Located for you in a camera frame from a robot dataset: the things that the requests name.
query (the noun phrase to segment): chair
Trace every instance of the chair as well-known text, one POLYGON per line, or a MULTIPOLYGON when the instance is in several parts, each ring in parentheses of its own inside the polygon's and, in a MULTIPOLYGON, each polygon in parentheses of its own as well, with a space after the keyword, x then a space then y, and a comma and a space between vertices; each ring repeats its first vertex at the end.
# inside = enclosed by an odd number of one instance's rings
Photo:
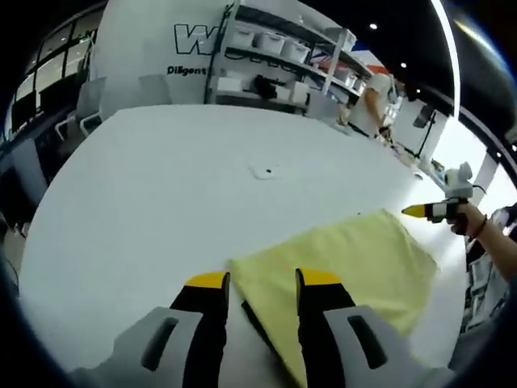
POLYGON ((70 122, 77 122, 81 132, 88 137, 89 132, 86 129, 86 123, 99 115, 99 107, 101 98, 106 86, 106 78, 98 78, 94 81, 85 82, 79 91, 78 105, 75 113, 66 120, 56 124, 55 130, 61 140, 65 140, 61 134, 61 128, 70 122))
POLYGON ((140 83, 139 106, 172 104, 165 74, 144 75, 138 78, 138 82, 140 83))
POLYGON ((138 78, 139 90, 134 93, 131 84, 119 84, 116 87, 108 87, 103 90, 99 111, 96 115, 88 117, 88 120, 97 120, 103 123, 120 109, 164 105, 172 103, 169 88, 163 74, 151 74, 138 78))

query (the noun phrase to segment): hand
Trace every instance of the hand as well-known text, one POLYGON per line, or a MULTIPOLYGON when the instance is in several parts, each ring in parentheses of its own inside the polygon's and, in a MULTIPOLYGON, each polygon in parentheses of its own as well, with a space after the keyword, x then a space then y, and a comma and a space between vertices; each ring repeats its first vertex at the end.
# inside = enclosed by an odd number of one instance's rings
POLYGON ((379 128, 379 134, 387 141, 392 141, 390 127, 386 126, 386 127, 379 128))
MULTIPOLYGON (((467 233, 466 235, 472 237, 476 232, 479 231, 481 225, 485 221, 485 214, 479 211, 479 209, 472 204, 464 204, 458 206, 458 213, 463 213, 467 217, 467 233)), ((452 223, 451 231, 455 233, 458 230, 457 222, 454 220, 448 221, 452 223)))

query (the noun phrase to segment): storage box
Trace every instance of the storage box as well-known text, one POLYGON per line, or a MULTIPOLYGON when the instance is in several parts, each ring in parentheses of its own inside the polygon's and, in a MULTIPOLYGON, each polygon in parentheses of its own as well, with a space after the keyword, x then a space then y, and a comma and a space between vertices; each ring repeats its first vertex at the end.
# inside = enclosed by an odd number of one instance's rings
POLYGON ((289 97, 291 96, 291 89, 283 86, 276 86, 276 98, 281 99, 283 101, 289 101, 289 97))
POLYGON ((286 40, 282 48, 282 57, 290 59, 291 61, 304 63, 309 48, 294 40, 286 40))
POLYGON ((302 82, 295 82, 291 90, 290 100, 293 103, 307 103, 307 94, 309 93, 309 85, 302 82))
POLYGON ((354 47, 355 42, 357 41, 357 38, 352 33, 352 31, 347 28, 332 27, 325 30, 325 35, 331 38, 334 42, 338 43, 339 35, 341 32, 345 34, 345 41, 343 42, 343 46, 340 49, 350 52, 352 47, 354 47))
POLYGON ((233 30, 230 44, 238 47, 251 47, 254 36, 255 33, 249 28, 236 25, 233 30))
POLYGON ((346 82, 348 77, 352 74, 350 69, 339 68, 334 72, 334 77, 340 81, 346 82))
POLYGON ((242 80, 238 78, 220 77, 217 79, 218 91, 242 91, 242 80))
POLYGON ((278 54, 282 52, 285 38, 273 32, 261 32, 257 39, 257 48, 268 53, 278 54))
POLYGON ((352 87, 352 89, 354 89, 361 95, 361 94, 363 94, 365 87, 366 87, 366 82, 360 78, 357 78, 354 82, 354 86, 352 87))
POLYGON ((254 74, 244 74, 234 70, 223 69, 222 75, 227 78, 236 78, 241 80, 241 87, 244 91, 250 89, 251 82, 255 77, 254 74))

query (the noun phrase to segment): ceiling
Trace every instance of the ceiling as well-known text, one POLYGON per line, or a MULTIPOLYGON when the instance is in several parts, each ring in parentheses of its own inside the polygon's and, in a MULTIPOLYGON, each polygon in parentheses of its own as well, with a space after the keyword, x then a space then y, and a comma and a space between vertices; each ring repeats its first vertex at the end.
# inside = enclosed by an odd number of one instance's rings
MULTIPOLYGON (((393 74, 412 86, 432 86, 452 97, 452 67, 447 41, 430 0, 375 2, 302 0, 308 6, 350 28, 393 74), (378 29, 370 29, 375 23, 378 29)), ((477 27, 463 11, 442 1, 449 19, 477 27)), ((452 31, 460 62, 461 105, 501 137, 515 122, 515 93, 511 76, 501 63, 455 23, 452 31)), ((436 95, 422 95, 433 102, 436 95)), ((436 104, 446 110, 443 101, 436 104)))

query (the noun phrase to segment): black device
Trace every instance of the black device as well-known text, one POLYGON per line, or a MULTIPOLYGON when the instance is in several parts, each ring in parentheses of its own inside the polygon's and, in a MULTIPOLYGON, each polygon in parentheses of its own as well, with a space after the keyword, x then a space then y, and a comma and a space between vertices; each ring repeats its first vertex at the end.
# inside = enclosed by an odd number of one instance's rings
POLYGON ((19 131, 24 123, 28 122, 32 117, 36 115, 36 92, 32 91, 28 95, 25 95, 15 103, 11 109, 12 118, 12 132, 16 133, 19 131))
POLYGON ((55 113, 69 105, 76 105, 80 85, 75 74, 53 83, 40 92, 41 110, 47 114, 55 113))
POLYGON ((417 128, 426 128, 426 125, 429 124, 434 111, 435 108, 431 105, 424 105, 422 109, 420 109, 420 113, 417 118, 414 119, 413 126, 417 128))

